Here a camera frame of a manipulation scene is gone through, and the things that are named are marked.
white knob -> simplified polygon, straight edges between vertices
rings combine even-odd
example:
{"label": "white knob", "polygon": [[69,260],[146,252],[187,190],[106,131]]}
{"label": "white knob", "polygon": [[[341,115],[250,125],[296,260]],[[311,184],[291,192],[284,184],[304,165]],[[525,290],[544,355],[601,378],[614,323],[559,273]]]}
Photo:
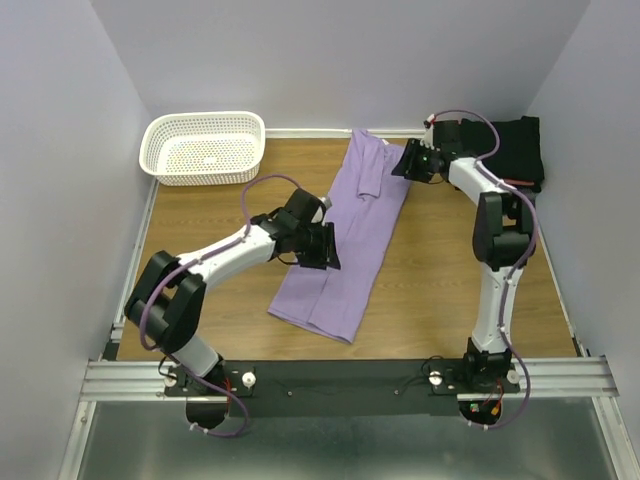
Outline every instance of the white knob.
{"label": "white knob", "polygon": [[431,382],[431,385],[433,385],[434,387],[437,387],[438,385],[442,384],[442,375],[440,374],[440,372],[430,372],[429,373],[429,382]]}
{"label": "white knob", "polygon": [[251,388],[256,384],[256,376],[253,372],[247,372],[242,375],[242,384],[247,388]]}
{"label": "white knob", "polygon": [[515,370],[509,370],[507,372],[507,381],[513,385],[520,383],[520,375]]}

cable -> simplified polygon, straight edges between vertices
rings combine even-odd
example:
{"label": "cable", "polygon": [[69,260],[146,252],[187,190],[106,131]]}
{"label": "cable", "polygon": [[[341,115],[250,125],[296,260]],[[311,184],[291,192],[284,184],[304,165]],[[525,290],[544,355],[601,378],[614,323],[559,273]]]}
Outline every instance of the cable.
{"label": "cable", "polygon": [[[287,181],[293,183],[296,186],[296,188],[300,188],[300,184],[298,182],[296,182],[293,178],[288,177],[287,175],[282,175],[280,173],[274,173],[274,174],[271,174],[271,175],[265,175],[264,177],[256,178],[255,180],[252,180],[251,182],[249,182],[249,183],[247,183],[245,185],[245,187],[242,189],[242,194],[241,194],[241,197],[240,197],[240,207],[242,208],[242,216],[244,217],[244,221],[245,221],[245,229],[244,229],[244,232],[242,232],[242,235],[236,237],[234,240],[230,241],[229,243],[227,243],[225,245],[222,245],[221,247],[209,250],[208,252],[202,254],[202,256],[200,258],[193,259],[193,260],[191,260],[191,261],[189,261],[189,262],[187,262],[185,264],[180,265],[178,268],[176,268],[171,273],[169,273],[169,275],[167,275],[165,278],[163,278],[160,281],[160,283],[158,284],[158,286],[155,288],[155,290],[149,296],[149,299],[147,300],[147,303],[145,304],[144,309],[142,310],[142,315],[140,315],[140,324],[138,326],[138,329],[140,330],[140,344],[142,345],[142,347],[145,350],[151,351],[151,350],[155,350],[155,349],[158,348],[157,344],[150,344],[150,343],[147,342],[146,333],[147,333],[147,323],[149,322],[149,312],[151,311],[151,307],[155,304],[156,300],[158,299],[158,297],[160,296],[162,291],[178,275],[181,275],[182,273],[186,272],[187,270],[189,270],[191,267],[197,265],[198,263],[202,263],[205,260],[208,260],[209,258],[211,258],[211,257],[213,257],[215,255],[218,255],[219,253],[222,253],[222,252],[224,252],[226,250],[229,250],[230,248],[235,247],[240,242],[242,242],[247,237],[247,235],[249,235],[249,231],[251,230],[251,217],[249,215],[249,209],[247,207],[247,201],[246,201],[247,192],[254,185],[256,185],[258,183],[261,183],[261,182],[264,182],[265,180],[269,180],[271,178],[282,178],[284,180],[287,180]],[[171,358],[172,360],[174,360],[176,363],[178,363],[178,361],[175,358],[173,358],[171,355],[167,355],[167,356],[169,358]],[[218,386],[216,386],[216,385],[214,385],[214,384],[212,384],[210,382],[207,382],[206,380],[204,380],[203,378],[199,377],[194,372],[189,370],[184,365],[182,366],[182,368],[196,382],[198,382],[201,385],[203,385],[203,386],[205,386],[207,388],[210,388],[211,390],[214,390],[214,391],[216,391],[218,393],[222,393],[223,395],[226,395],[231,400],[235,401],[238,404],[238,406],[240,407],[240,409],[242,410],[242,413],[244,414],[244,422],[243,422],[242,426],[240,428],[238,428],[235,432],[231,432],[231,433],[216,433],[216,432],[213,432],[213,431],[210,431],[210,430],[207,430],[207,429],[203,429],[203,428],[201,428],[199,426],[196,426],[195,428],[200,428],[205,433],[207,433],[209,435],[212,435],[214,437],[235,437],[235,436],[239,435],[240,433],[242,433],[242,431],[247,427],[247,425],[249,423],[249,411],[247,410],[247,407],[244,405],[244,403],[242,403],[242,400],[240,400],[233,393],[228,392],[225,389],[220,388],[220,387],[218,387]]]}
{"label": "cable", "polygon": [[527,387],[525,390],[524,398],[522,399],[522,403],[520,403],[518,410],[511,417],[509,417],[504,422],[496,423],[495,425],[478,425],[485,429],[495,430],[498,428],[506,427],[511,422],[515,421],[518,417],[520,417],[520,415],[522,415],[522,413],[526,410],[527,405],[529,404],[529,398],[531,397],[531,376],[529,374],[529,369],[527,368],[520,354],[513,348],[513,344],[509,341],[509,338],[507,337],[507,333],[504,326],[504,311],[507,305],[507,295],[509,293],[509,286],[510,286],[511,279],[513,278],[513,275],[515,274],[515,272],[520,267],[522,267],[522,265],[524,265],[524,262],[526,262],[527,259],[533,253],[533,250],[536,247],[536,241],[538,238],[540,223],[538,222],[538,215],[536,214],[536,208],[533,206],[533,203],[531,203],[531,200],[529,200],[527,196],[517,188],[507,184],[503,180],[496,177],[482,163],[484,160],[494,155],[500,149],[500,135],[498,134],[498,131],[496,130],[496,128],[491,124],[491,122],[487,120],[487,118],[485,118],[483,115],[480,115],[479,113],[475,113],[470,110],[462,110],[462,109],[443,110],[436,114],[430,115],[429,118],[427,119],[427,122],[431,126],[433,126],[433,123],[436,121],[437,117],[447,113],[464,113],[467,115],[472,115],[482,120],[489,127],[489,129],[491,129],[491,132],[493,133],[493,136],[496,139],[496,143],[490,152],[479,155],[476,158],[476,161],[474,162],[473,166],[484,178],[489,180],[496,187],[502,188],[503,190],[507,190],[508,192],[520,198],[520,200],[522,200],[522,202],[527,206],[527,208],[531,212],[531,217],[533,218],[533,232],[531,235],[531,241],[529,242],[529,245],[527,246],[527,249],[525,250],[525,252],[511,267],[511,270],[509,270],[509,272],[507,273],[507,277],[506,277],[507,282],[505,287],[502,289],[502,295],[500,296],[500,308],[498,312],[498,330],[500,331],[500,336],[502,337],[502,340],[504,341],[505,345],[507,345],[507,348],[511,350],[511,353],[513,353],[513,356],[516,357],[516,360],[518,360],[518,363],[522,367],[522,371],[524,372],[524,378],[525,378]]}
{"label": "cable", "polygon": [[502,380],[498,379],[498,386],[500,387],[500,398],[498,399],[498,405],[502,406],[502,399],[504,398],[504,387],[502,386]]}
{"label": "cable", "polygon": [[442,355],[432,355],[429,358],[427,358],[424,362],[422,362],[422,365],[420,366],[420,373],[422,373],[422,376],[427,380],[429,380],[429,374],[424,372],[424,367],[426,367],[431,360],[443,360],[443,359],[444,357]]}
{"label": "cable", "polygon": [[158,363],[158,373],[160,375],[162,375],[164,378],[169,378],[171,380],[178,380],[178,376],[175,373],[164,373],[162,371],[162,366],[164,365],[164,362],[167,361],[167,357],[166,355],[164,357],[162,357],[162,360],[160,360],[160,363]]}
{"label": "cable", "polygon": [[491,393],[489,393],[489,396],[485,399],[484,402],[482,402],[482,406],[485,406],[487,403],[489,403],[491,401],[491,399],[493,398],[493,394],[496,393],[498,390],[500,390],[502,392],[502,386],[500,385],[500,379],[496,380],[496,386],[493,387],[493,390],[491,390]]}
{"label": "cable", "polygon": [[278,255],[276,258],[280,261],[280,263],[283,263],[283,264],[285,264],[285,265],[290,265],[290,266],[291,266],[291,265],[300,265],[298,262],[287,262],[286,260],[283,260],[283,259],[280,257],[280,255]]}
{"label": "cable", "polygon": [[[229,380],[228,377],[224,379],[224,386],[226,387],[227,392],[231,391],[231,381]],[[231,397],[227,395],[227,412],[229,412],[230,408],[231,408]]]}

wooden floor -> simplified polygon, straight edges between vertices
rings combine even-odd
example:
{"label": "wooden floor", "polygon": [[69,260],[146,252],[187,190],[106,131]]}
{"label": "wooden floor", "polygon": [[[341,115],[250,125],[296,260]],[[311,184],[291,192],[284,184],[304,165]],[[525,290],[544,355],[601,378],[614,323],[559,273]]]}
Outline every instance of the wooden floor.
{"label": "wooden floor", "polygon": [[[348,140],[269,140],[260,174],[284,173],[318,196],[326,194]],[[180,254],[214,243],[242,225],[241,185],[160,186],[141,266],[158,250]],[[281,206],[292,186],[274,179],[248,195],[252,214]],[[267,314],[287,267],[270,262],[209,294],[199,334],[229,359],[373,359],[459,356],[476,320],[480,266],[471,250],[475,208],[449,184],[415,183],[353,345],[291,326]],[[575,356],[571,337],[539,248],[526,268],[513,315],[515,347],[527,357]],[[120,360],[159,358],[139,345],[127,322]]]}

plastic laundry basket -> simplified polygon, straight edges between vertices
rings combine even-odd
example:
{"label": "plastic laundry basket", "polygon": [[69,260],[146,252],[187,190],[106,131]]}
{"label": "plastic laundry basket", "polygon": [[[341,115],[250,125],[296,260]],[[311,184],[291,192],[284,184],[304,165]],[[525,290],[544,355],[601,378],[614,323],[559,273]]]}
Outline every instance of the plastic laundry basket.
{"label": "plastic laundry basket", "polygon": [[255,113],[179,113],[149,125],[140,167],[165,185],[245,183],[263,154],[264,122]]}

white wall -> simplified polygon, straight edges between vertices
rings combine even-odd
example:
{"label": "white wall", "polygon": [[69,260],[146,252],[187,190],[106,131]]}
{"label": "white wall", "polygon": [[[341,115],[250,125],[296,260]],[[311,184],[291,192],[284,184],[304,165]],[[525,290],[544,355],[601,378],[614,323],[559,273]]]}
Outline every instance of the white wall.
{"label": "white wall", "polygon": [[420,128],[525,113],[588,0],[94,0],[152,115]]}
{"label": "white wall", "polygon": [[87,0],[2,2],[0,476],[57,478],[149,181],[148,113]]}
{"label": "white wall", "polygon": [[538,210],[569,316],[606,354],[640,454],[640,3],[593,0],[529,112],[542,117]]}

